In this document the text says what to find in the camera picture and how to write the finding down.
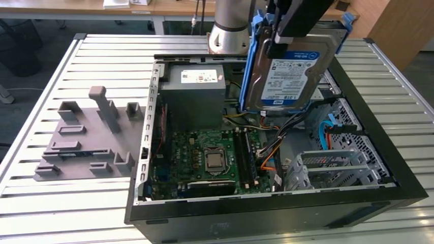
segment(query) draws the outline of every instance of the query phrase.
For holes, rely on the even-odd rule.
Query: white label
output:
[[[216,70],[183,70],[181,83],[213,83],[217,82]]]
[[[305,70],[316,60],[273,59],[261,100],[268,100],[272,105],[284,104],[284,100],[296,100],[307,82]]]
[[[277,174],[273,175],[273,181],[277,183],[279,186],[281,186],[281,178],[277,176]]]
[[[74,157],[76,154],[58,154],[58,156],[61,156],[61,157]]]
[[[149,11],[131,11],[132,14],[151,14]]]

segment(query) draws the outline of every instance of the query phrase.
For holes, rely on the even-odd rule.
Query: yellow wire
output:
[[[223,115],[224,118],[236,118],[240,117],[243,115],[245,115],[247,113],[239,113],[239,114],[229,114],[229,115]]]

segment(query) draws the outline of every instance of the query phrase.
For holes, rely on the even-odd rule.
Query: barcode label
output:
[[[273,181],[277,183],[279,186],[281,186],[281,178],[277,176],[277,174],[273,175]]]

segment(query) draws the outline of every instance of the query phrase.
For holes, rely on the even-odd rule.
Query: hard drive label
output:
[[[289,105],[296,101],[307,83],[305,70],[317,58],[319,52],[289,51],[284,59],[272,60],[261,94],[265,105]]]

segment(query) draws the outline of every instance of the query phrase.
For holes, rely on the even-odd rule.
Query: slatted metal surface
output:
[[[36,182],[32,175],[56,128],[61,101],[96,107],[86,98],[88,88],[104,85],[116,106],[127,102],[145,106],[156,53],[207,53],[205,37],[88,35],[73,41],[0,166],[1,243],[148,243],[123,223],[129,178]],[[247,237],[235,242],[308,239],[311,243],[366,243],[388,237],[416,243],[434,240],[427,228],[434,224],[431,114],[362,40],[346,42],[337,60],[431,197],[354,228]]]

